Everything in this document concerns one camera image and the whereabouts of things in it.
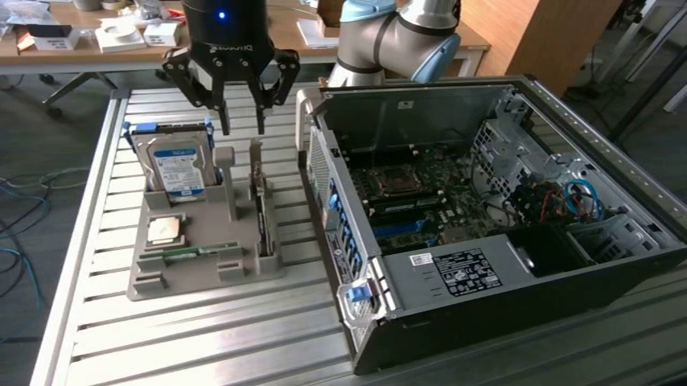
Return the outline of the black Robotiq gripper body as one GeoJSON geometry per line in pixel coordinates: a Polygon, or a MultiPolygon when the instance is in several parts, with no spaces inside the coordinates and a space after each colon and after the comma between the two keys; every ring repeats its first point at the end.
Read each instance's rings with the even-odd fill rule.
{"type": "Polygon", "coordinates": [[[190,31],[190,56],[214,80],[258,77],[275,57],[267,3],[238,0],[182,2],[190,31]]]}

